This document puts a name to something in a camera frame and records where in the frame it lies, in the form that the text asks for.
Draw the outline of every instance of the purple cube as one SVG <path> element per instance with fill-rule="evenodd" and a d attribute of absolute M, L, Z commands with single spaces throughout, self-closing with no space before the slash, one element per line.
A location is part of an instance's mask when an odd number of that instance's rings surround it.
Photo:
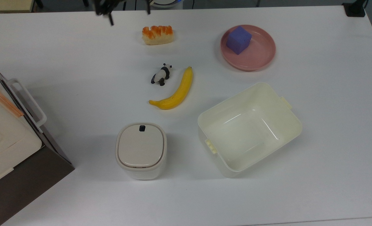
<path fill-rule="evenodd" d="M 249 46 L 250 40 L 251 34 L 239 26 L 234 31 L 229 33 L 226 46 L 239 55 Z"/>

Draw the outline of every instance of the banana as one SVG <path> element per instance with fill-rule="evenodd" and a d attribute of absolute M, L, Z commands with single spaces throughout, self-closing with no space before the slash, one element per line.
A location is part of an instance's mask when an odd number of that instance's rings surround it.
<path fill-rule="evenodd" d="M 192 81 L 193 70 L 191 67 L 188 67 L 183 73 L 182 81 L 180 82 L 179 88 L 177 88 L 176 92 L 172 96 L 158 101 L 150 100 L 148 103 L 150 103 L 150 105 L 157 106 L 162 110 L 169 110 L 177 107 L 187 96 Z"/>

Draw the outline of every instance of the container handle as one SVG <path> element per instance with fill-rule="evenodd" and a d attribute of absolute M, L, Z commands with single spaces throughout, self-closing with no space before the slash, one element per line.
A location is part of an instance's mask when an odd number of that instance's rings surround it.
<path fill-rule="evenodd" d="M 207 139 L 207 140 L 206 140 L 206 144 L 207 144 L 207 146 L 209 147 L 209 149 L 211 150 L 211 152 L 212 152 L 213 154 L 218 153 L 218 150 L 216 150 L 216 148 L 213 146 L 213 144 L 212 144 L 212 142 L 210 141 L 210 139 Z"/>
<path fill-rule="evenodd" d="M 13 85 L 14 83 L 17 83 L 17 84 L 19 84 L 21 86 L 21 88 L 24 90 L 25 94 L 28 96 L 28 98 L 32 101 L 32 103 L 34 104 L 34 106 L 38 109 L 39 113 L 41 114 L 41 118 L 39 119 L 39 121 L 35 122 L 35 125 L 39 128 L 40 126 L 42 126 L 46 122 L 46 115 L 45 115 L 44 111 L 39 107 L 39 105 L 37 104 L 37 102 L 31 96 L 30 92 L 25 88 L 25 86 L 23 86 L 18 81 L 18 79 L 12 78 L 12 79 L 10 79 L 10 80 L 8 80 L 6 82 L 6 84 L 8 86 Z"/>

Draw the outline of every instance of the microwave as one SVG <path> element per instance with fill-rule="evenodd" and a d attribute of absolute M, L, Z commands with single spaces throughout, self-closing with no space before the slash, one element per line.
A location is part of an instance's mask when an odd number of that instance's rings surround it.
<path fill-rule="evenodd" d="M 46 119 L 21 82 L 0 73 L 0 225 L 74 170 Z"/>

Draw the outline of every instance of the oven door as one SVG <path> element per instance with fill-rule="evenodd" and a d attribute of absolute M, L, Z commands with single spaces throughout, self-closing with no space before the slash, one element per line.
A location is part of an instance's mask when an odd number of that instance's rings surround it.
<path fill-rule="evenodd" d="M 0 179 L 41 148 L 42 142 L 0 82 Z"/>

